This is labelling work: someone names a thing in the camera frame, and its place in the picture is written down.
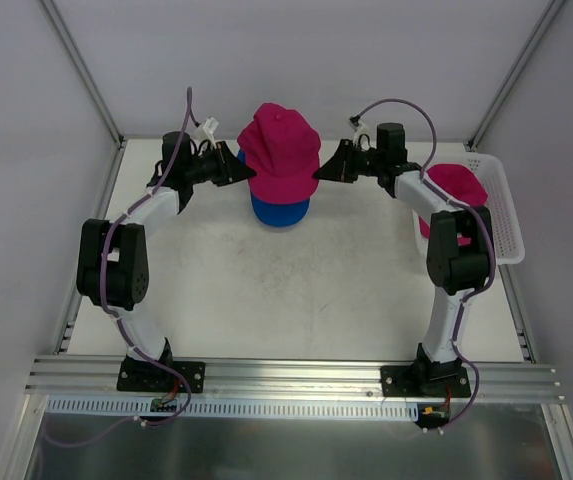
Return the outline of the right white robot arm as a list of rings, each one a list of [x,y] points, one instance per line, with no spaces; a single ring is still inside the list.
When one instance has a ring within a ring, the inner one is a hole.
[[[411,208],[429,226],[426,268],[435,287],[428,330],[416,357],[407,367],[381,368],[382,393],[467,398],[470,386],[459,336],[468,304],[494,279],[490,212],[455,200],[434,185],[420,165],[409,161],[402,124],[379,124],[372,147],[362,147],[362,137],[356,133],[341,140],[313,176],[341,183],[374,177],[390,197]]]

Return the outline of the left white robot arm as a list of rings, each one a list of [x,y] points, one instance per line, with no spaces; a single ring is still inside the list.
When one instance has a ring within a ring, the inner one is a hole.
[[[255,177],[223,142],[172,131],[140,199],[112,220],[81,229],[76,287],[116,324],[126,345],[117,388],[122,392],[201,393],[205,365],[177,361],[144,303],[150,285],[148,239],[186,208],[195,186],[224,187]]]

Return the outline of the pink cap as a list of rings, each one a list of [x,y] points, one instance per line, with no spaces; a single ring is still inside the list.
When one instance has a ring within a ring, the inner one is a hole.
[[[245,164],[256,172],[252,194],[276,205],[303,202],[313,196],[320,167],[321,139],[296,110],[264,103],[237,137]]]
[[[453,199],[456,203],[479,207],[488,200],[488,193],[481,182],[461,164],[433,165],[427,169],[420,184],[443,203]]]

